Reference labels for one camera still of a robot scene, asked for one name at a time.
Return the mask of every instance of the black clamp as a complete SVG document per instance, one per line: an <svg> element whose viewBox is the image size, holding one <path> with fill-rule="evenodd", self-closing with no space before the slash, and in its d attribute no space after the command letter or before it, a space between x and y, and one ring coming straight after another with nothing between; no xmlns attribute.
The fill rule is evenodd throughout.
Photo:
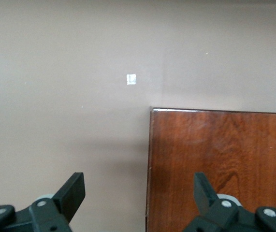
<svg viewBox="0 0 276 232"><path fill-rule="evenodd" d="M204 173L195 173L194 198L200 216L183 232L276 232L276 208L259 207L253 214L220 199Z"/></svg>
<svg viewBox="0 0 276 232"><path fill-rule="evenodd" d="M84 198L83 173L74 173L52 199L39 199L19 212L0 205L0 232L71 232L68 224Z"/></svg>

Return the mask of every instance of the wall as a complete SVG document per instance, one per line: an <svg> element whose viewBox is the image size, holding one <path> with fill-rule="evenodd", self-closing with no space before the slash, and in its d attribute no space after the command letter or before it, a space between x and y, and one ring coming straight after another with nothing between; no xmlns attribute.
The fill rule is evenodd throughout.
<svg viewBox="0 0 276 232"><path fill-rule="evenodd" d="M73 231L144 231L150 106L276 112L275 1L0 1L0 204L84 172Z"/></svg>

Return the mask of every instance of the small white paper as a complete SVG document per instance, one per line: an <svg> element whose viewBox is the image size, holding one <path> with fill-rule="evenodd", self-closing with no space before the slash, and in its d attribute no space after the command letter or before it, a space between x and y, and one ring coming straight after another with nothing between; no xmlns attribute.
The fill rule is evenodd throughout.
<svg viewBox="0 0 276 232"><path fill-rule="evenodd" d="M127 74L127 85L136 84L136 74Z"/></svg>

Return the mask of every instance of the wooden board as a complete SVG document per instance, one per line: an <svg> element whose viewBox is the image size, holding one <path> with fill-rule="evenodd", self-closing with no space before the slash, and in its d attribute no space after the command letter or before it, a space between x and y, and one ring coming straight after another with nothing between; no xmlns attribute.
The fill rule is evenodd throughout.
<svg viewBox="0 0 276 232"><path fill-rule="evenodd" d="M181 232L198 215L193 175L254 212L276 207L276 114L153 109L148 232Z"/></svg>

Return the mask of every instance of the silver screw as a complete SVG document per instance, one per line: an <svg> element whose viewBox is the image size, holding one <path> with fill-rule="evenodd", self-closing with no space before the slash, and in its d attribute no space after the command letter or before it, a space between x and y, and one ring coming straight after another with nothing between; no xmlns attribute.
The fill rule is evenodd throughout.
<svg viewBox="0 0 276 232"><path fill-rule="evenodd" d="M5 208L0 209L0 214L3 214L4 212L6 212L7 210Z"/></svg>
<svg viewBox="0 0 276 232"><path fill-rule="evenodd" d="M274 212L272 209L264 209L263 213L272 218L276 217L276 212Z"/></svg>
<svg viewBox="0 0 276 232"><path fill-rule="evenodd" d="M37 203L38 207L44 206L46 204L46 201L40 201Z"/></svg>
<svg viewBox="0 0 276 232"><path fill-rule="evenodd" d="M232 206L232 204L229 201L222 201L221 205L226 208L230 208Z"/></svg>

